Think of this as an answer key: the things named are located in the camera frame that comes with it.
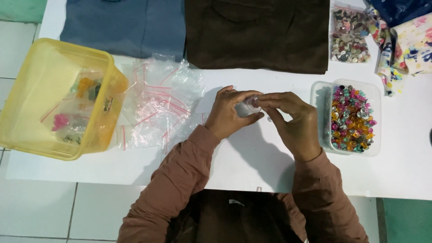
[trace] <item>hand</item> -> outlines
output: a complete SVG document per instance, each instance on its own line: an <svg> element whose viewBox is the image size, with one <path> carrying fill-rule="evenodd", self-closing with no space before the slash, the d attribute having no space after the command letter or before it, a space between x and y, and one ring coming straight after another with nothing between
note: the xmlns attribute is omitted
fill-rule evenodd
<svg viewBox="0 0 432 243"><path fill-rule="evenodd" d="M294 159L310 161L321 154L315 107L302 101L293 92L262 95L258 97L257 105L273 120L279 136ZM286 122L277 109L290 114L292 120Z"/></svg>
<svg viewBox="0 0 432 243"><path fill-rule="evenodd" d="M232 85L219 90L216 94L212 111L204 126L222 140L242 127L254 124L264 117L264 113L258 112L240 118L234 109L235 105L254 95L262 95L262 93L254 90L233 90Z"/></svg>

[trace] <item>person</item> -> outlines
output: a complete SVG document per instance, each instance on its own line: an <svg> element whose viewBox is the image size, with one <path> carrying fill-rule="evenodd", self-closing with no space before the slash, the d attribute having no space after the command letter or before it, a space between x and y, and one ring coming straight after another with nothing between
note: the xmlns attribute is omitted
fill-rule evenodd
<svg viewBox="0 0 432 243"><path fill-rule="evenodd" d="M264 117L237 116L255 96L293 154L292 193L204 190L216 146ZM280 112L291 115L286 122ZM117 242L366 243L368 237L342 190L340 171L318 142L316 108L292 92L221 89L204 126L177 144L152 174L123 219Z"/></svg>

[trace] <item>tile floor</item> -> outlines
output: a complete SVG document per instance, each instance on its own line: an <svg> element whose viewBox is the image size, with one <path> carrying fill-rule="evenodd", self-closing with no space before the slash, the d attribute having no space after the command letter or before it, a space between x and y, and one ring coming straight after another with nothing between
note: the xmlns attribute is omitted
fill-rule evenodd
<svg viewBox="0 0 432 243"><path fill-rule="evenodd" d="M0 21L0 112L38 37L39 25ZM10 152L0 148L0 242L98 243L117 239L141 186L6 180ZM371 243L378 243L375 198L349 197Z"/></svg>

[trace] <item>blue cloth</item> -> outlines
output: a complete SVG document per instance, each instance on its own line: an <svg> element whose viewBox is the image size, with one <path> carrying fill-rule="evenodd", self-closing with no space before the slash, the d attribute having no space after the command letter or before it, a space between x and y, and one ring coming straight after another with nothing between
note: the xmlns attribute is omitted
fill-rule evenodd
<svg viewBox="0 0 432 243"><path fill-rule="evenodd" d="M432 0L369 0L391 27L432 13Z"/></svg>
<svg viewBox="0 0 432 243"><path fill-rule="evenodd" d="M60 40L110 54L183 58L184 0L67 0Z"/></svg>

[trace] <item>green wall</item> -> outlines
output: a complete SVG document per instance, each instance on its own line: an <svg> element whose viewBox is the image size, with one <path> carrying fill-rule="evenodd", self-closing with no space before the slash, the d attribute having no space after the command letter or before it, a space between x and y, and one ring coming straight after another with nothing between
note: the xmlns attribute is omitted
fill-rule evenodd
<svg viewBox="0 0 432 243"><path fill-rule="evenodd" d="M388 243L432 242L432 201L384 198Z"/></svg>
<svg viewBox="0 0 432 243"><path fill-rule="evenodd" d="M47 0L0 0L0 20L42 23Z"/></svg>

